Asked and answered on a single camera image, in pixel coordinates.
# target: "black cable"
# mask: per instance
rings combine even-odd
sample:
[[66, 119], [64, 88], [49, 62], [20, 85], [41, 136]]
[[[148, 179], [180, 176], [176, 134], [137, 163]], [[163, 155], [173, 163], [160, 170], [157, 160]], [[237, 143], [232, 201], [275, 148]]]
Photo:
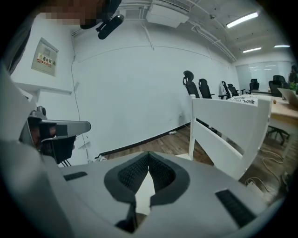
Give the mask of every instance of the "black cable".
[[[75, 47], [74, 47], [74, 43], [73, 43], [73, 36], [71, 36], [71, 44], [73, 46], [73, 50], [74, 50], [74, 59], [73, 59], [73, 62], [71, 63], [71, 67], [70, 67], [70, 71], [71, 71], [71, 77], [73, 79], [73, 85], [74, 85], [74, 98], [75, 98], [75, 103], [76, 103], [76, 107], [78, 109], [78, 114], [79, 114], [79, 121], [81, 120], [80, 118], [80, 110], [79, 110], [79, 106], [78, 106], [78, 101], [76, 100], [76, 94], [75, 94], [75, 81], [74, 81], [74, 75], [73, 75], [73, 63], [75, 61]], [[84, 141], [84, 145], [86, 147], [86, 142], [85, 142], [85, 139], [84, 139], [84, 135], [82, 134], [82, 137], [83, 137], [83, 141]]]
[[69, 166], [71, 166], [71, 164], [69, 163], [69, 161], [68, 161], [67, 159], [66, 159], [64, 162], [65, 162], [65, 163], [68, 162]]

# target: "wall sign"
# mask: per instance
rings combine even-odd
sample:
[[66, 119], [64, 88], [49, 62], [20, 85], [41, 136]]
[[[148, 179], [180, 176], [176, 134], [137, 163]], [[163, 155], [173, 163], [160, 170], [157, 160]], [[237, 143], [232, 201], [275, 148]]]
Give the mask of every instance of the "wall sign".
[[47, 56], [45, 56], [41, 53], [38, 53], [37, 61], [44, 64], [44, 65], [52, 67], [52, 59], [48, 58]]
[[55, 77], [58, 49], [41, 38], [32, 62], [32, 69]]

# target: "laptop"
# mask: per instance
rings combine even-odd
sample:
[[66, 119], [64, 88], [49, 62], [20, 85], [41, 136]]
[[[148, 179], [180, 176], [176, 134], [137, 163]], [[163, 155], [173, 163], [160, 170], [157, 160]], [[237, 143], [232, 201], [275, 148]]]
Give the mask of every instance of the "laptop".
[[282, 93], [285, 99], [287, 99], [289, 104], [298, 108], [298, 98], [291, 89], [278, 88], [278, 90]]

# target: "fluorescent light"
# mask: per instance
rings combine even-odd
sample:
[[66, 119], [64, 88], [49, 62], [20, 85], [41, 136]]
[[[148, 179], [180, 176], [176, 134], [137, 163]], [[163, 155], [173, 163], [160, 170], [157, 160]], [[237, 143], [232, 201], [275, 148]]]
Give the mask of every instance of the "fluorescent light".
[[286, 48], [289, 48], [290, 46], [289, 46], [289, 45], [277, 45], [277, 46], [274, 46], [274, 48], [279, 48], [279, 47], [286, 47]]
[[259, 47], [259, 48], [255, 48], [255, 49], [251, 49], [251, 50], [244, 50], [243, 53], [250, 52], [250, 51], [255, 51], [255, 50], [260, 50], [260, 49], [262, 49], [262, 48]]
[[248, 15], [246, 15], [244, 17], [241, 17], [241, 18], [239, 18], [239, 19], [237, 19], [235, 21], [232, 21], [231, 23], [227, 24], [227, 27], [228, 28], [231, 28], [232, 26], [235, 26], [235, 25], [237, 25], [237, 24], [239, 24], [241, 22], [244, 22], [246, 20], [249, 20], [249, 19], [252, 19], [252, 18], [255, 18], [255, 17], [257, 17], [257, 13], [248, 14]]

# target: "wooden desk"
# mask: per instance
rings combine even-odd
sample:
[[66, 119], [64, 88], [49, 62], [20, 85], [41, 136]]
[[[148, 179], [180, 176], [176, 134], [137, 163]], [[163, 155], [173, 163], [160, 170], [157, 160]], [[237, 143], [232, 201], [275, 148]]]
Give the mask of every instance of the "wooden desk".
[[[241, 95], [230, 98], [231, 100], [235, 100], [236, 98], [241, 97], [252, 97], [252, 98], [261, 98], [265, 95]], [[289, 148], [291, 147], [294, 137], [298, 135], [298, 108], [290, 105], [288, 101], [283, 100], [278, 97], [271, 97], [271, 100], [276, 100], [276, 104], [272, 103], [271, 107], [271, 117], [269, 125], [272, 127], [279, 128], [281, 130], [289, 133], [289, 141], [288, 144], [282, 154], [282, 157], [285, 158]]]
[[251, 90], [252, 95], [263, 95], [263, 96], [271, 96], [271, 92], [260, 91], [260, 90]]

